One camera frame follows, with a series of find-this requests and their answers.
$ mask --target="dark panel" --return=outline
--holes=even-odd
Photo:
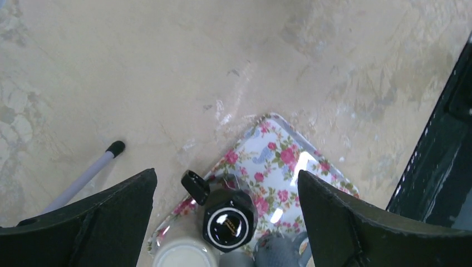
[[[145,170],[105,191],[0,229],[3,266],[136,266],[157,178]]]
[[[316,267],[472,266],[472,232],[425,224],[300,171],[298,193]]]
[[[472,230],[472,46],[467,43],[439,97],[387,210]]]

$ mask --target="circular label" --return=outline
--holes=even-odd
[[[236,209],[220,209],[208,223],[210,239],[224,248],[238,246],[248,235],[248,220]]]

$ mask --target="white cup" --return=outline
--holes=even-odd
[[[218,267],[220,251],[201,235],[195,214],[177,218],[158,241],[153,267]]]

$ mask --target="pink rose print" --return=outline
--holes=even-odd
[[[180,205],[177,208],[175,208],[175,210],[173,211],[173,214],[180,214],[182,211],[185,210],[186,207],[194,208],[195,203],[192,203],[192,201],[193,199],[189,198],[183,201],[182,203],[180,203]]]
[[[295,166],[296,166],[296,162],[292,162],[292,163],[290,163],[290,165],[288,165],[288,168],[289,168],[291,171],[295,171]]]
[[[285,202],[288,199],[288,191],[287,190],[283,190],[283,191],[279,190],[277,192],[277,195],[279,196],[279,199],[281,200],[281,202]]]
[[[264,121],[261,125],[260,125],[260,128],[261,128],[261,132],[263,134],[265,134],[266,132],[269,132],[269,128],[271,127],[271,124],[268,122],[268,121]]]
[[[238,154],[234,153],[231,149],[226,155],[224,155],[224,158],[229,164],[235,164],[236,161],[238,161]]]
[[[266,214],[266,212],[269,210],[269,203],[267,203],[266,200],[261,196],[257,197],[254,203],[259,217],[264,216],[264,214]]]
[[[261,174],[260,172],[256,172],[254,174],[254,179],[257,181],[257,182],[263,182],[264,181],[264,175]]]
[[[277,145],[276,145],[276,143],[274,143],[274,142],[270,142],[269,145],[267,145],[267,147],[268,147],[270,150],[275,150],[275,149],[277,149]]]
[[[248,171],[246,170],[246,167],[239,167],[239,171],[241,172],[241,175],[248,175]]]
[[[288,149],[285,149],[284,151],[282,151],[281,160],[285,164],[290,164],[293,161],[295,161],[295,156],[293,155],[293,150],[288,148]]]
[[[266,168],[265,168],[264,174],[265,174],[265,175],[270,174],[270,173],[272,172],[271,166],[270,166],[270,165],[266,165],[265,167],[266,167]]]
[[[319,163],[321,165],[321,171],[329,171],[330,170],[330,164],[326,161],[322,161]]]

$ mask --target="black rubber tip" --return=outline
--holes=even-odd
[[[119,154],[121,154],[123,151],[125,151],[125,143],[122,141],[115,141],[111,146],[108,147],[106,151],[110,151],[113,153],[114,157],[116,158]]]

